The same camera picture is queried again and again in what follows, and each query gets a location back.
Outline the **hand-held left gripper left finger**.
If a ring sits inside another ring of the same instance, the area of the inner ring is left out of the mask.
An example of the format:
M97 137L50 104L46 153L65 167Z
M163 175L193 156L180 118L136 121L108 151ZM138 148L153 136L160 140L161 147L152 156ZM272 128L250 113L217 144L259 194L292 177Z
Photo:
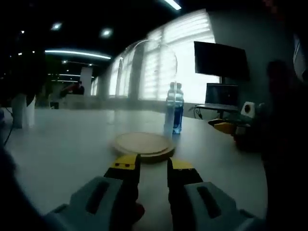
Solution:
M116 159L71 195L70 202L45 215L52 231L130 231L139 196L140 154Z

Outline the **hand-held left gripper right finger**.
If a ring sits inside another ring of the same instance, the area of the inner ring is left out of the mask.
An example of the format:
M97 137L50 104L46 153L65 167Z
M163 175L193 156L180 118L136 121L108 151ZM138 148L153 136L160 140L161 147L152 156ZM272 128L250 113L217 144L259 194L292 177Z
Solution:
M167 161L168 201L175 231L263 231L265 222L238 209L233 198L204 182L185 161Z

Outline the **person's left hand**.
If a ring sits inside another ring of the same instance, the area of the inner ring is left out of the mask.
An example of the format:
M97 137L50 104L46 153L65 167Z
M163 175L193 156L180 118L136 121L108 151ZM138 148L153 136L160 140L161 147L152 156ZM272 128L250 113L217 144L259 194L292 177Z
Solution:
M145 209L142 204L135 203L135 217L134 217L134 222L136 223L139 221L145 213Z

